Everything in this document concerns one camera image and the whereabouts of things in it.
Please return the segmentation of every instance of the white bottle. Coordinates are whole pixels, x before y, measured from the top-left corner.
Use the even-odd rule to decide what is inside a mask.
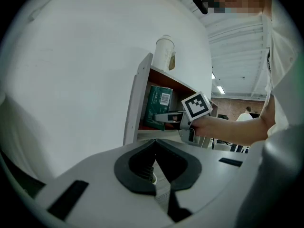
[[[169,72],[169,64],[174,50],[174,43],[171,36],[163,35],[156,42],[156,49],[152,65],[165,72]]]

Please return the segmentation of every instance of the person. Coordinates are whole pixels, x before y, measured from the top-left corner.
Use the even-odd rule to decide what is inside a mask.
[[[245,112],[242,113],[242,114],[238,117],[237,122],[242,122],[242,121],[251,120],[251,119],[252,119],[252,116],[250,115],[250,113],[251,113],[251,107],[250,107],[250,106],[247,106]]]
[[[271,19],[272,35],[267,97],[261,115],[248,121],[228,121],[203,116],[193,121],[196,135],[221,139],[243,146],[265,140],[273,133],[288,127],[287,118],[271,94],[272,89],[287,73],[299,53],[303,50],[302,38],[278,0],[214,0],[231,12],[264,14]]]

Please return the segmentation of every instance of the green box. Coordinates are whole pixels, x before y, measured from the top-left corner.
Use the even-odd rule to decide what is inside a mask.
[[[172,89],[158,86],[151,86],[146,113],[143,119],[143,125],[147,127],[165,130],[165,123],[153,120],[154,114],[169,112],[169,106],[172,98]]]

